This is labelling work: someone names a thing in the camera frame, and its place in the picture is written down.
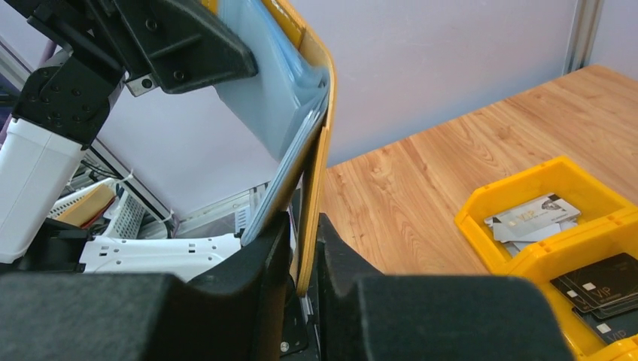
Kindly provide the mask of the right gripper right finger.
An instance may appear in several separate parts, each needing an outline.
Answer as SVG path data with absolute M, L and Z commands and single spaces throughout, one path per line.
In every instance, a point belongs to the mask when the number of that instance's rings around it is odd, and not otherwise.
M 325 360 L 571 360 L 540 290 L 522 278 L 385 275 L 329 217 L 317 230 Z

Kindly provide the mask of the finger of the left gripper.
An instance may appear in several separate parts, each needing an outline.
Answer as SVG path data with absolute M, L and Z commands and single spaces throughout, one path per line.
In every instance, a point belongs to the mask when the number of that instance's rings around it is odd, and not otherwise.
M 114 6 L 132 39 L 125 54 L 138 61 L 128 67 L 126 86 L 133 95 L 156 88 L 184 94 L 258 73 L 250 48 L 199 1 L 115 1 Z

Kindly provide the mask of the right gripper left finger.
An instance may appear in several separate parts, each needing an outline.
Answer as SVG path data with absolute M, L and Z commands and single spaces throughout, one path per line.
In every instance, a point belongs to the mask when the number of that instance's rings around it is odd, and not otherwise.
M 277 360 L 290 218 L 190 282 L 170 274 L 1 277 L 3 360 Z

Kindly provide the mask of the yellow leather card holder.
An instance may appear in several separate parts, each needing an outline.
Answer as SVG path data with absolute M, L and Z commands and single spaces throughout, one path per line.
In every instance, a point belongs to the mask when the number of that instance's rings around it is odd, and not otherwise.
M 254 77 L 217 85 L 217 94 L 278 162 L 242 244 L 255 241 L 299 190 L 302 203 L 289 273 L 297 293 L 304 295 L 335 113 L 333 58 L 288 1 L 206 1 L 205 7 L 249 46 L 259 68 Z

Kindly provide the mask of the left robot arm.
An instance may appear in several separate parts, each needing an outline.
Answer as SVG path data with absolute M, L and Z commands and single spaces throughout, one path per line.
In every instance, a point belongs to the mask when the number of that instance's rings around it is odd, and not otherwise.
M 253 77 L 240 37 L 200 1 L 12 1 L 61 50 L 33 71 L 1 148 L 1 270 L 25 256 L 123 88 L 183 94 Z

